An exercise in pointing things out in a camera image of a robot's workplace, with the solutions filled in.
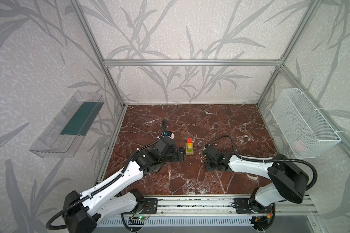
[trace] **marble surface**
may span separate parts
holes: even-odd
[[[205,144],[224,134],[235,139],[241,155],[274,156],[273,141],[254,104],[225,105],[130,105],[109,161],[105,178],[124,166],[137,147],[147,145],[160,134],[163,118],[167,130],[175,134],[177,146],[193,138],[194,155],[183,162],[167,163],[158,173],[150,173],[123,190],[137,188],[143,195],[251,193],[271,181],[247,173],[206,172]],[[232,151],[229,138],[217,143],[219,151]]]

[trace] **side wall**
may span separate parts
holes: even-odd
[[[68,4],[0,1],[0,232],[47,232],[65,195],[93,185],[122,110]],[[105,99],[76,155],[28,151],[76,90]]]
[[[104,59],[278,59],[310,0],[80,0]],[[273,67],[119,66],[127,103],[256,103]]]
[[[350,1],[323,1],[286,61],[286,67],[350,137]],[[270,109],[283,88],[279,74],[260,105],[280,153],[292,151]],[[308,191],[330,233],[350,233],[350,159],[338,144],[314,159],[317,184]]]

